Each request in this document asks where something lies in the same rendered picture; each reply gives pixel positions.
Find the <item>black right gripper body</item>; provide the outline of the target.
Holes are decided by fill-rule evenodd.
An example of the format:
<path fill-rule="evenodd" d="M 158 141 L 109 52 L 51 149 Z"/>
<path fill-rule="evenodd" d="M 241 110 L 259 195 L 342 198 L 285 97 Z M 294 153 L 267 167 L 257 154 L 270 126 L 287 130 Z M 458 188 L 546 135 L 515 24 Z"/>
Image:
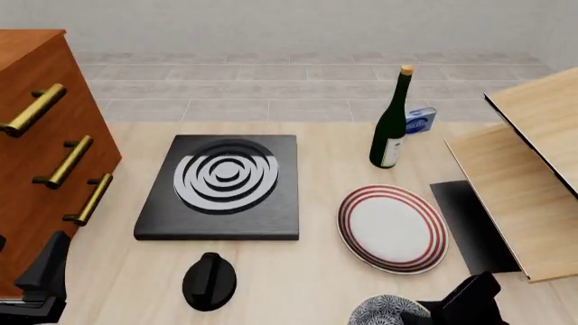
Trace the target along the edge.
<path fill-rule="evenodd" d="M 468 325 L 471 316 L 466 311 L 459 311 L 462 307 L 460 302 L 419 302 L 429 311 L 428 316 L 416 316 L 404 312 L 401 313 L 403 325 Z"/>

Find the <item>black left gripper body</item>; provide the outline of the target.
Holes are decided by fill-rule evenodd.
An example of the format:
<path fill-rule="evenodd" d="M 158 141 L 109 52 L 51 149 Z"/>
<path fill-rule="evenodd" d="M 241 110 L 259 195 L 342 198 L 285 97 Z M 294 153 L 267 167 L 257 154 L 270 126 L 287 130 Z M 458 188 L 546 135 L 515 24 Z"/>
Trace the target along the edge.
<path fill-rule="evenodd" d="M 65 296 L 49 296 L 44 300 L 0 299 L 0 324 L 57 324 L 67 305 Z"/>

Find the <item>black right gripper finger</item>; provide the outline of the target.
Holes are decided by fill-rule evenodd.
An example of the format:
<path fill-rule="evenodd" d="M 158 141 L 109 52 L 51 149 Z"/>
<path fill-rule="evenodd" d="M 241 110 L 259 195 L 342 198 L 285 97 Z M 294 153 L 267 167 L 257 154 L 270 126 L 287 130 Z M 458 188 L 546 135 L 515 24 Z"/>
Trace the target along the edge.
<path fill-rule="evenodd" d="M 481 313 L 499 292 L 499 283 L 492 273 L 472 275 L 443 299 L 442 312 Z"/>

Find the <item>patterned black and white bowl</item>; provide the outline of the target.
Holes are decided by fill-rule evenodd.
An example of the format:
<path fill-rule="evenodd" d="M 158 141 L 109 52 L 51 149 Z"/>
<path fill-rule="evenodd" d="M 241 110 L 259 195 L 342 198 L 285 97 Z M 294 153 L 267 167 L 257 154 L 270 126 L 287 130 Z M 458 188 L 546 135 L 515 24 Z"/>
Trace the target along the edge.
<path fill-rule="evenodd" d="M 392 294 L 369 297 L 350 315 L 348 325 L 403 325 L 401 313 L 428 316 L 429 311 L 418 302 Z"/>

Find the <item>round black stove knob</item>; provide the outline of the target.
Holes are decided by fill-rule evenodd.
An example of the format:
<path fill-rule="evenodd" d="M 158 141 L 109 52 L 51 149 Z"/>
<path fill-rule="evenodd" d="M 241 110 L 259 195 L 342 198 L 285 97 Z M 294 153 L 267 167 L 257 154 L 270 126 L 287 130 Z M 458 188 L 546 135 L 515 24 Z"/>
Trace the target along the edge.
<path fill-rule="evenodd" d="M 231 300 L 237 283 L 233 265 L 219 254 L 208 252 L 183 277 L 182 294 L 194 310 L 215 311 Z"/>

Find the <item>flat black stove plate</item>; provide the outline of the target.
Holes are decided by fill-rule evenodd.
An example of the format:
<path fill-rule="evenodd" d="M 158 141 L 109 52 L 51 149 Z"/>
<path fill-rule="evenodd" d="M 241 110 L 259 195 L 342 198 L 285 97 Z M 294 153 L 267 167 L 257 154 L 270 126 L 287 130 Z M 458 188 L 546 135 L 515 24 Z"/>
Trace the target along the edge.
<path fill-rule="evenodd" d="M 136 240 L 298 240 L 295 135 L 176 135 Z"/>

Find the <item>white plate with red rings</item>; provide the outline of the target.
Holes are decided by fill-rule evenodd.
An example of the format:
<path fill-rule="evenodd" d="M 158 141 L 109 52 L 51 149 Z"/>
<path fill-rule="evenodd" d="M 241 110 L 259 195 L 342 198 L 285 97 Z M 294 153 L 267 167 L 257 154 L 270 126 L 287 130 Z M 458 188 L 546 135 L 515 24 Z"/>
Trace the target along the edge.
<path fill-rule="evenodd" d="M 358 259 L 392 274 L 435 268 L 449 247 L 444 218 L 412 191 L 388 184 L 362 186 L 337 210 L 343 243 Z"/>

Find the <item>pale wooden rack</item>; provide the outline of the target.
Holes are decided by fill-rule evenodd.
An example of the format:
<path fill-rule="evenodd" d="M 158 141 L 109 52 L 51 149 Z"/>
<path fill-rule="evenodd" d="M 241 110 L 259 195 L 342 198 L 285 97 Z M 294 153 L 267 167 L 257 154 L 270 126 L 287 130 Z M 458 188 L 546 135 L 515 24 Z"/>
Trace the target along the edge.
<path fill-rule="evenodd" d="M 578 276 L 578 67 L 485 99 L 502 124 L 447 147 L 530 282 Z"/>

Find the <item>wooden cabinet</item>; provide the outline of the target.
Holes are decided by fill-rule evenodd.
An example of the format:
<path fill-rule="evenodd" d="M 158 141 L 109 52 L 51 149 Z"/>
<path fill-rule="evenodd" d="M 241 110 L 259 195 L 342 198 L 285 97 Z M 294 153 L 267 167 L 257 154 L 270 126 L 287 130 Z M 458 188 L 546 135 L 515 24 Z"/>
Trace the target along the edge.
<path fill-rule="evenodd" d="M 66 95 L 21 137 L 0 132 L 0 299 L 22 292 L 14 281 L 54 232 L 75 235 L 62 221 L 79 213 L 94 189 L 89 179 L 113 173 L 121 160 L 112 134 L 83 77 L 65 32 L 59 29 L 0 29 L 0 123 L 8 124 L 35 98 L 32 91 L 60 83 Z M 94 142 L 57 190 L 34 184 L 51 175 L 70 152 L 67 140 L 89 135 Z"/>

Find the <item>dark green wine bottle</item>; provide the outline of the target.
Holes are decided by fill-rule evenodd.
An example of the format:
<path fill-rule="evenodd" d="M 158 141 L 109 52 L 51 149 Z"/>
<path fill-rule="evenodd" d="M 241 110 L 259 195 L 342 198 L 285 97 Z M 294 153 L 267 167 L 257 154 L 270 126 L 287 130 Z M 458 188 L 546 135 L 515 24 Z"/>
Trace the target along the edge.
<path fill-rule="evenodd" d="M 376 124 L 371 148 L 370 162 L 380 169 L 396 165 L 406 136 L 406 97 L 414 67 L 401 67 L 391 102 Z"/>

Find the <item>small blue printed box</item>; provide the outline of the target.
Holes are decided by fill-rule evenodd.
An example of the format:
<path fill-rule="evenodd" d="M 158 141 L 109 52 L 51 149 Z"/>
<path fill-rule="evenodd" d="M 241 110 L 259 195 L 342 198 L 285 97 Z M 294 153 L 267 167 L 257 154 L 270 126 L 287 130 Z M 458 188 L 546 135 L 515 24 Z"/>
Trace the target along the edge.
<path fill-rule="evenodd" d="M 406 134 L 413 135 L 428 132 L 434 123 L 436 115 L 437 110 L 433 107 L 424 107 L 406 112 Z"/>

